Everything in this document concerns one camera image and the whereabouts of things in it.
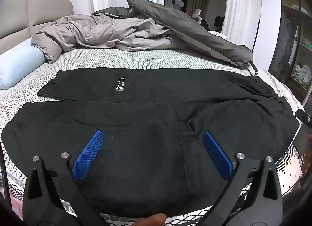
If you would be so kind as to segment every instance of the black pants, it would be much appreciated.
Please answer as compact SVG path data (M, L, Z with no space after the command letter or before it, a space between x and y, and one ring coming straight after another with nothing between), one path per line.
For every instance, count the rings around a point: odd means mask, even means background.
M120 78L124 91L115 90ZM212 205L227 182L203 147L204 131L232 155L277 160L298 128L287 101L260 78L219 70L60 71L38 94L65 101L18 111L1 136L10 158L24 173L37 154L46 168L65 151L74 161L102 130L103 146L78 185L97 211L117 216Z

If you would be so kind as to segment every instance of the blue gripper pad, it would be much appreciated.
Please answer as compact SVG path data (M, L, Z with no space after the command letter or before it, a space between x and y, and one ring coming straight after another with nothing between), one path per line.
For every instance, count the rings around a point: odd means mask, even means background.
M223 152L218 143L213 139L208 131L204 133L204 147L211 160L216 166L220 176L230 181L233 177L233 165L227 155Z
M93 159L96 157L99 149L103 144L103 132L96 131L91 140L85 146L83 151L77 157L73 164L72 176L75 181L83 179L90 168Z

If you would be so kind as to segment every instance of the human hand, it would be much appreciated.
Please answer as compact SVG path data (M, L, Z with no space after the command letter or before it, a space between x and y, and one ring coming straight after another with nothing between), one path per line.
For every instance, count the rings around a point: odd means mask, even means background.
M152 215L149 218L141 219L135 223L133 223L131 226L163 226L167 219L167 216L165 214L156 214Z
M311 148L312 135L308 135L308 139L309 139L309 144L307 148L305 149L305 154L303 156L303 165L301 166L301 171L303 175L307 172L307 170L309 169L312 163L312 148Z

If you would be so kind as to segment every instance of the clothing label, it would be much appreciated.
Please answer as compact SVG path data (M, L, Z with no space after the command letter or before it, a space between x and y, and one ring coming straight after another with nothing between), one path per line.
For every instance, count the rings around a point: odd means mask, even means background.
M123 92L124 91L124 82L125 82L125 78L119 78L118 82L116 84L115 91Z

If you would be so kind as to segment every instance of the mattress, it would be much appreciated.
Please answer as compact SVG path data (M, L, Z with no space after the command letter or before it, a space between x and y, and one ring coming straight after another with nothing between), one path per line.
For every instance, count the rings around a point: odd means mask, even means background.
M44 63L18 84L8 90L0 90L0 134L5 125L13 119L15 113L26 102L40 101L57 101L56 99L40 97L37 95L39 89L43 87L49 80L56 76L59 70L69 70L76 68L134 68L134 69L155 69L155 68L194 68L194 69L219 69L235 72L244 76L250 76L248 70L241 70L235 67L217 62L215 59L209 58L195 50L148 50L138 52L125 52L118 49L92 49L77 48L72 51L62 53L58 60L48 65ZM268 72L259 69L258 75L268 83L279 96L284 96L290 104L293 113L302 108L291 91L282 83L277 81ZM10 160L3 144L1 142L4 158L7 166L8 178L10 180L10 189L15 192L15 196L22 199L23 188L25 185L25 175ZM277 162L277 172L279 176L284 171L291 157L294 156L299 160L299 156L295 148L290 144L285 155ZM63 202L66 210L73 212L66 202ZM192 216L200 216L202 211L195 211Z

